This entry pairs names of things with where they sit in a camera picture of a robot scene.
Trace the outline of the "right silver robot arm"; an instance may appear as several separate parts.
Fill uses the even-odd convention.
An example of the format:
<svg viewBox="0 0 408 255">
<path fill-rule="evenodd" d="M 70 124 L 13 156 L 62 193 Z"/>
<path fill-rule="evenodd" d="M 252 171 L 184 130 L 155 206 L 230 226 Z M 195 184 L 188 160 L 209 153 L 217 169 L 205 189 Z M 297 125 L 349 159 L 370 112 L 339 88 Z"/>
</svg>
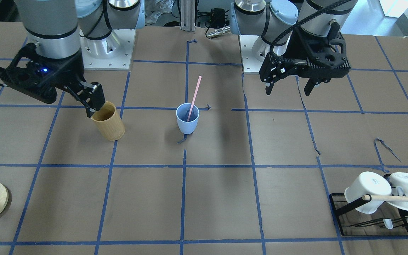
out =
<svg viewBox="0 0 408 255">
<path fill-rule="evenodd" d="M 29 59 L 17 87 L 44 103 L 54 103 L 57 89 L 69 93 L 91 117 L 105 103 L 102 85 L 84 78 L 84 60 L 116 58 L 125 52 L 116 30 L 145 25 L 144 0 L 16 0 L 28 34 L 18 52 Z"/>
</svg>

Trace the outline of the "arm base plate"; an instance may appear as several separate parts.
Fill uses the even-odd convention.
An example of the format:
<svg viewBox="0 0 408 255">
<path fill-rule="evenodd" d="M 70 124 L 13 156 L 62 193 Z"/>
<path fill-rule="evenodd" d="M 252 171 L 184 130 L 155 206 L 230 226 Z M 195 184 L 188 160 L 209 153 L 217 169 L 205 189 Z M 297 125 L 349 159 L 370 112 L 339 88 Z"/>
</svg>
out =
<svg viewBox="0 0 408 255">
<path fill-rule="evenodd" d="M 240 53 L 245 74 L 259 74 L 262 63 L 270 51 L 261 36 L 240 35 Z"/>
<path fill-rule="evenodd" d="M 129 71 L 134 52 L 136 30 L 113 30 L 105 39 L 80 38 L 86 70 Z"/>
</svg>

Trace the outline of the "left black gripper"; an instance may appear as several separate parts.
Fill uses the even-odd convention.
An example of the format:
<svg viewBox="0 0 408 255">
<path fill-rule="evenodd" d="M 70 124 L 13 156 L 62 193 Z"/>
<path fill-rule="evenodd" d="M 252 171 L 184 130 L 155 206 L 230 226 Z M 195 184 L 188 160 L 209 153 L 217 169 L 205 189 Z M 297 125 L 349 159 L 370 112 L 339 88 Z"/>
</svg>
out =
<svg viewBox="0 0 408 255">
<path fill-rule="evenodd" d="M 266 53 L 265 59 L 259 70 L 259 77 L 261 82 L 265 83 L 265 92 L 270 95 L 274 84 L 280 79 L 284 79 L 290 75 L 296 74 L 297 59 L 285 58 L 278 56 L 275 53 Z M 318 78 L 309 78 L 305 87 L 304 93 L 309 96 L 317 85 L 321 82 Z"/>
</svg>

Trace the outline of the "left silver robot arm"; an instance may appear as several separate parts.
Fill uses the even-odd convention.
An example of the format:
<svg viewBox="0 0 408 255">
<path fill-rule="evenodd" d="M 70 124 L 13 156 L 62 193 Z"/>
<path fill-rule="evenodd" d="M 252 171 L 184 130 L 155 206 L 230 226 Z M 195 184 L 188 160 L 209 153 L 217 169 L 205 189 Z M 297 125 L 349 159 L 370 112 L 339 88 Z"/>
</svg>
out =
<svg viewBox="0 0 408 255">
<path fill-rule="evenodd" d="M 235 0 L 230 7 L 233 34 L 259 36 L 259 70 L 266 94 L 288 76 L 307 78 L 304 92 L 351 70 L 340 30 L 356 0 L 305 0 L 301 8 L 289 0 Z"/>
</svg>

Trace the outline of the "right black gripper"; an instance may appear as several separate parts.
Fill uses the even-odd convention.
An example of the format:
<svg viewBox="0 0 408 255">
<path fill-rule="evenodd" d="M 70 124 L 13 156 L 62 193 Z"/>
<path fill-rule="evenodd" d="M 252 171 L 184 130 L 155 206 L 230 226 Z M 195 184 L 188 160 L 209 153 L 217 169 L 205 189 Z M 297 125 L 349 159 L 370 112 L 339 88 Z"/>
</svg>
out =
<svg viewBox="0 0 408 255">
<path fill-rule="evenodd" d="M 62 89 L 85 107 L 88 118 L 99 111 L 106 102 L 103 87 L 98 82 L 88 83 L 75 80 L 66 83 Z"/>
</svg>

